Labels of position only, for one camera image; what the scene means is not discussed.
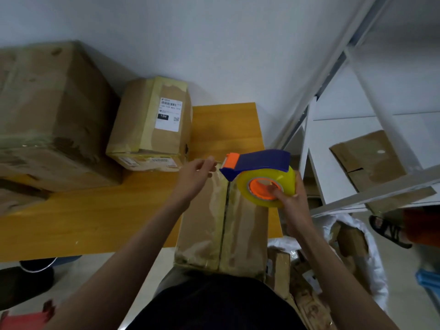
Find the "person's left arm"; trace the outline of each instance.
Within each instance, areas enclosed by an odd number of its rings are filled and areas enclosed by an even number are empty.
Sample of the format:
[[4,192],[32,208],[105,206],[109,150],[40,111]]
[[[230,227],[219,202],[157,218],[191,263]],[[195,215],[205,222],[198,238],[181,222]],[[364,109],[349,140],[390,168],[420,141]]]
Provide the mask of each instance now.
[[212,157],[184,165],[162,208],[57,310],[44,330],[117,330],[176,221],[215,165]]

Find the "orange wooden tabletop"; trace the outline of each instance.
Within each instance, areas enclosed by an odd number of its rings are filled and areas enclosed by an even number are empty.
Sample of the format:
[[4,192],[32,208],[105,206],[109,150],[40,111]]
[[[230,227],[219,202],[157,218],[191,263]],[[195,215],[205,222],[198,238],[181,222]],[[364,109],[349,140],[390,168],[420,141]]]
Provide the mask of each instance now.
[[[195,106],[190,159],[264,149],[255,103]],[[52,194],[44,203],[0,218],[0,262],[118,250],[171,194],[177,173],[125,171],[124,182]],[[180,219],[164,247],[176,245]],[[269,238],[281,237],[276,209]]]

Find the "black sandal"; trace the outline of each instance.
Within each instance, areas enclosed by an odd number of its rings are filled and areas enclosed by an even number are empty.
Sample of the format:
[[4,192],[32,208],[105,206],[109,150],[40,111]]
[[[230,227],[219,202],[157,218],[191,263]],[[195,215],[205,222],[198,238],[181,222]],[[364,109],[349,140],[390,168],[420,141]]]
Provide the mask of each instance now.
[[[382,225],[380,227],[376,226],[376,218],[382,220]],[[384,238],[387,238],[388,240],[390,240],[391,242],[394,242],[395,244],[397,244],[398,246],[400,246],[402,248],[410,249],[412,247],[412,244],[403,243],[403,242],[399,241],[399,233],[402,230],[401,227],[396,226],[396,225],[392,224],[391,222],[389,222],[388,220],[382,219],[382,218],[375,216],[375,215],[370,216],[369,221],[370,221],[371,228],[373,228],[373,230],[376,233],[378,233],[379,235],[383,236]],[[391,236],[385,235],[385,232],[388,227],[389,227],[389,231],[391,233]]]

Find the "tile floor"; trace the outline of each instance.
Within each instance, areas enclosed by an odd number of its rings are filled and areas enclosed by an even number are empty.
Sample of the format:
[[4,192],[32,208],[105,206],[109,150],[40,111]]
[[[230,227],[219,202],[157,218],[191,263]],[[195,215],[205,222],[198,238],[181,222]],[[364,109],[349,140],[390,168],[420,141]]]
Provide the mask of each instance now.
[[[356,215],[366,222],[367,216]],[[389,302],[388,313],[401,330],[440,329],[440,316],[429,294],[415,281],[415,272],[420,268],[432,269],[440,264],[440,249],[413,247],[405,250],[373,233],[385,272],[388,276]],[[56,283],[47,293],[26,301],[11,309],[12,315],[38,312],[43,303],[53,299],[55,305],[60,305],[75,290],[77,290],[104,262],[111,253],[84,255],[79,260],[58,266]],[[129,322],[152,299],[153,294],[162,278],[168,273],[173,264],[174,249],[162,249],[154,266],[145,280],[137,298],[120,329],[125,329]],[[17,263],[2,263],[0,268],[16,266]]]

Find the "person's left hand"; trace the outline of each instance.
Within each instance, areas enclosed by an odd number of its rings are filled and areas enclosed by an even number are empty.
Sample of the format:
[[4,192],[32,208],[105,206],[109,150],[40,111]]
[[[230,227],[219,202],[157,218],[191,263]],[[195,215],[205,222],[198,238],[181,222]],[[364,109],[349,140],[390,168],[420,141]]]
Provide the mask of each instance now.
[[193,160],[186,163],[179,172],[176,187],[171,196],[174,200],[183,201],[187,206],[201,191],[206,180],[215,172],[217,162],[213,156],[206,160]]

